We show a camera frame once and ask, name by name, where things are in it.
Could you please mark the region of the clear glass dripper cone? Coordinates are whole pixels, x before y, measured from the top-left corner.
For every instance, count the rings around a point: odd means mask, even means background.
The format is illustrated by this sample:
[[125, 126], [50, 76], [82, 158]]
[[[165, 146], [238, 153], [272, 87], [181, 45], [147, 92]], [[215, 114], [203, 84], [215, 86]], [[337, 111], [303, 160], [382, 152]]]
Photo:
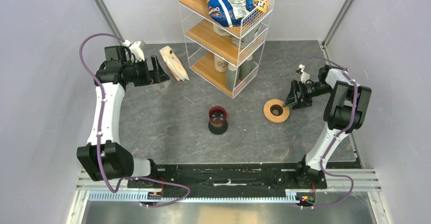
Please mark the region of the clear glass dripper cone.
[[161, 91], [165, 93], [170, 85], [171, 81], [165, 81], [161, 85]]

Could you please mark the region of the wooden ring dripper holder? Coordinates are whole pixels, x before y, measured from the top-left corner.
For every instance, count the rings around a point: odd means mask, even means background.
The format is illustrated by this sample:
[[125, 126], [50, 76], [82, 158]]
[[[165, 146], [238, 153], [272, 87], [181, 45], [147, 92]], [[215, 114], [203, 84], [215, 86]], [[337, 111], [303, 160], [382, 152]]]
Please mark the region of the wooden ring dripper holder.
[[290, 109], [283, 107], [284, 102], [279, 99], [271, 99], [264, 104], [264, 117], [272, 123], [283, 123], [290, 116]]

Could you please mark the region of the red black coffee carafe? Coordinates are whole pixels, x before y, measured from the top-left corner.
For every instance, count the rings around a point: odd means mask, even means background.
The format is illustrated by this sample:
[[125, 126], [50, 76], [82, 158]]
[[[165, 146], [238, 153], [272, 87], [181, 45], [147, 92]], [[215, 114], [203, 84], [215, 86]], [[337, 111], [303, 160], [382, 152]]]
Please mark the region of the red black coffee carafe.
[[221, 106], [214, 106], [209, 110], [208, 113], [208, 129], [214, 135], [222, 135], [228, 129], [229, 115], [227, 111]]

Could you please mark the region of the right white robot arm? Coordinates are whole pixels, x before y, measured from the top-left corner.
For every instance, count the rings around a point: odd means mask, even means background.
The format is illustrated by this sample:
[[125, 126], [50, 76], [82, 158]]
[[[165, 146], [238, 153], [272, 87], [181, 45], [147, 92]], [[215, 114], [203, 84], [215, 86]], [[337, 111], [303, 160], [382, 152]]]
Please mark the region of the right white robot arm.
[[313, 98], [329, 94], [323, 120], [324, 129], [314, 147], [299, 161], [293, 181], [300, 188], [311, 187], [324, 178], [328, 159], [340, 142], [364, 123], [372, 90], [359, 85], [346, 69], [324, 65], [319, 69], [318, 81], [312, 81], [305, 66], [296, 73], [300, 80], [292, 80], [291, 89], [283, 103], [292, 110], [311, 107]]

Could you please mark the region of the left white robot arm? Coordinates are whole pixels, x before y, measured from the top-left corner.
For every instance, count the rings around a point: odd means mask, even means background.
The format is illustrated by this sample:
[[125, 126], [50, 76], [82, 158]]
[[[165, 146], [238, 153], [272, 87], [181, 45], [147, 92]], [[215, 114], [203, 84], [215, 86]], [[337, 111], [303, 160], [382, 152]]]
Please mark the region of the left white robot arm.
[[147, 86], [168, 81], [157, 56], [152, 55], [152, 70], [147, 60], [138, 60], [124, 46], [105, 47], [106, 60], [94, 74], [96, 111], [85, 146], [77, 148], [77, 158], [93, 181], [140, 177], [146, 187], [159, 183], [159, 173], [152, 159], [135, 160], [119, 139], [119, 116], [126, 86]]

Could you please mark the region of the beige filter paper pack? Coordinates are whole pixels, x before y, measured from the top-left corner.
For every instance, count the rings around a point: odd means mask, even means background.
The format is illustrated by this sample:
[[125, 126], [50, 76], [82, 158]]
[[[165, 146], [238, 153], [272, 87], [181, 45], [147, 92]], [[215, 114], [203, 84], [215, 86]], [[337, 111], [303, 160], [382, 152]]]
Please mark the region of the beige filter paper pack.
[[159, 50], [168, 69], [177, 81], [189, 81], [189, 76], [182, 63], [175, 55], [170, 46], [165, 46]]

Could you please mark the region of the grey green bottle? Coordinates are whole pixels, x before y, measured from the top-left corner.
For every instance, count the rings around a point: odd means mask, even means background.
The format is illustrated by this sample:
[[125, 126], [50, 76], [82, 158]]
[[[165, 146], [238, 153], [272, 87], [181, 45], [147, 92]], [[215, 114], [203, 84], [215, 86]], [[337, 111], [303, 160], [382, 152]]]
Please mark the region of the grey green bottle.
[[244, 80], [252, 70], [253, 67], [253, 55], [251, 54], [239, 68], [239, 79]]
[[230, 91], [234, 89], [234, 86], [238, 80], [239, 73], [238, 67], [233, 66], [232, 64], [228, 64], [228, 68], [226, 70], [226, 88]]

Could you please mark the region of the white paper cup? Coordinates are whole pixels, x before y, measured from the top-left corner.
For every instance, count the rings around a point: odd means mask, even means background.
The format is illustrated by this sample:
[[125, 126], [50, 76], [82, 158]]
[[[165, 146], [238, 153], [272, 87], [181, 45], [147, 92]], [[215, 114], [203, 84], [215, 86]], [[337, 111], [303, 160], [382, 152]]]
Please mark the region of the white paper cup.
[[216, 71], [218, 71], [220, 73], [224, 73], [227, 71], [228, 65], [229, 65], [229, 63], [227, 61], [225, 61], [223, 58], [221, 58], [217, 55], [214, 55], [214, 67], [215, 67]]

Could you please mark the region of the white printed cup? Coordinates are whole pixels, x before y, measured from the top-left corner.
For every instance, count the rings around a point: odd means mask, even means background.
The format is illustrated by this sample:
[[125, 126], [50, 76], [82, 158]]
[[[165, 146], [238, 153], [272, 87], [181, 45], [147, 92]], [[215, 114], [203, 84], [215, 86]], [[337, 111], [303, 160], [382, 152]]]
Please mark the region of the white printed cup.
[[231, 41], [235, 46], [243, 49], [247, 47], [255, 39], [255, 37], [259, 34], [259, 31], [260, 31], [260, 27], [256, 26], [254, 29], [251, 29], [246, 35], [244, 35], [241, 38], [237, 38], [236, 36], [231, 36]]

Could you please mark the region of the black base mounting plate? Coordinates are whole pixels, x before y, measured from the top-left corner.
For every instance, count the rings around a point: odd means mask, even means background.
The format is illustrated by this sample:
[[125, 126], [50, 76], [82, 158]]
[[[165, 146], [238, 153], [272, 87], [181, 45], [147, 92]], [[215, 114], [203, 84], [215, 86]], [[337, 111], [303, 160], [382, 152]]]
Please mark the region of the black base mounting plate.
[[156, 165], [151, 179], [129, 180], [128, 188], [163, 188], [165, 198], [269, 198], [283, 197], [287, 189], [326, 189], [323, 172], [309, 176], [299, 163], [168, 164]]

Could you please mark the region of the orange snack packet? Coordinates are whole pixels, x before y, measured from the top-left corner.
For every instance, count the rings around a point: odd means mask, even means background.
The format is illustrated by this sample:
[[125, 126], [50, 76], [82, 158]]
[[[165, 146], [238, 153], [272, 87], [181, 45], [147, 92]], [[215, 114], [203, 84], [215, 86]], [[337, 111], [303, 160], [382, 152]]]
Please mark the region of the orange snack packet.
[[268, 11], [269, 4], [269, 0], [253, 0], [254, 7], [262, 13], [266, 13]]

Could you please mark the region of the blue chip bag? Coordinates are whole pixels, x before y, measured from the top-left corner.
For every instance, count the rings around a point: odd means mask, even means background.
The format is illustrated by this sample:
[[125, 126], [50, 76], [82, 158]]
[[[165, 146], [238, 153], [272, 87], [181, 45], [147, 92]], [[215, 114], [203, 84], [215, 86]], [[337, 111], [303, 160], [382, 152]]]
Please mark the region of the blue chip bag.
[[206, 0], [208, 14], [223, 27], [236, 27], [254, 8], [253, 0]]

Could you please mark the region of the aluminium toothed rail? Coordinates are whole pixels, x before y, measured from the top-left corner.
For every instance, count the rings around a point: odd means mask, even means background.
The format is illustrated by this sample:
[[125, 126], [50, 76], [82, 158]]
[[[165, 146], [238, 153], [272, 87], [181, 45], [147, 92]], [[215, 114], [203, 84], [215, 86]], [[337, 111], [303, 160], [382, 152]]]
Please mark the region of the aluminium toothed rail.
[[178, 201], [180, 203], [288, 203], [299, 204], [296, 192], [285, 192], [282, 197], [163, 197], [156, 198], [150, 192], [143, 190], [118, 191], [112, 193], [108, 190], [91, 190], [88, 195], [89, 201], [106, 202], [139, 202], [159, 203]]

